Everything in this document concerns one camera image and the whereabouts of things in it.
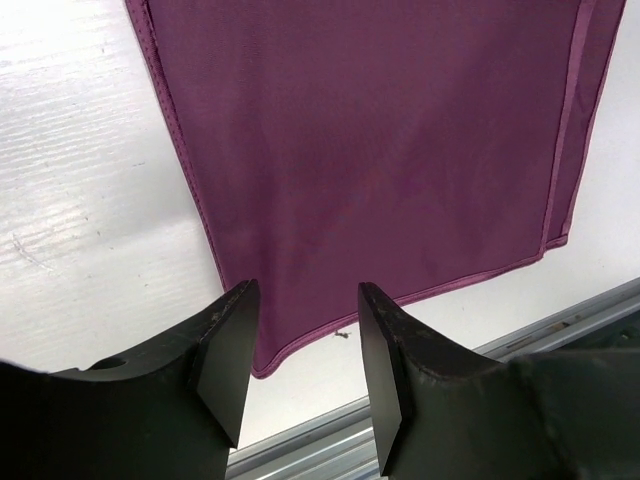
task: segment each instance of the white surface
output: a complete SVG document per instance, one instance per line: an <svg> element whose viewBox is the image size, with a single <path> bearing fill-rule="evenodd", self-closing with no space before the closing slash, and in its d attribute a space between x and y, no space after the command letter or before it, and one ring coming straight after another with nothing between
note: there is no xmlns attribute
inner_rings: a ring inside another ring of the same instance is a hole
<svg viewBox="0 0 640 480"><path fill-rule="evenodd" d="M0 13L0 357L90 366L220 283L124 6ZM640 276L640 0L628 0L569 245L408 308L468 347ZM366 394L357 328L251 380L248 445Z"/></svg>

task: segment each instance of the purple fabric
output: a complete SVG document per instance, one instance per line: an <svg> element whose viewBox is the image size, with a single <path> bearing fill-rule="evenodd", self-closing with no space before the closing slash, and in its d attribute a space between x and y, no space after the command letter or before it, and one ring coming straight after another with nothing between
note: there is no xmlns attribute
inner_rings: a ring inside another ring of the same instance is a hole
<svg viewBox="0 0 640 480"><path fill-rule="evenodd" d="M127 0L254 374L567 241L624 0Z"/></svg>

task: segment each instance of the metal strip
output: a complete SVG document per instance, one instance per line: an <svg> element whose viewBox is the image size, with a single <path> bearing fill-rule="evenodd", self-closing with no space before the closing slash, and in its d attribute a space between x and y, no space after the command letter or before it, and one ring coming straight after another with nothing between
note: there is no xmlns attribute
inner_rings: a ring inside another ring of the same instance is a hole
<svg viewBox="0 0 640 480"><path fill-rule="evenodd" d="M640 311L640 278L498 338L475 351L498 361L549 351ZM298 425L230 456L227 480L372 480L379 477L369 399Z"/></svg>

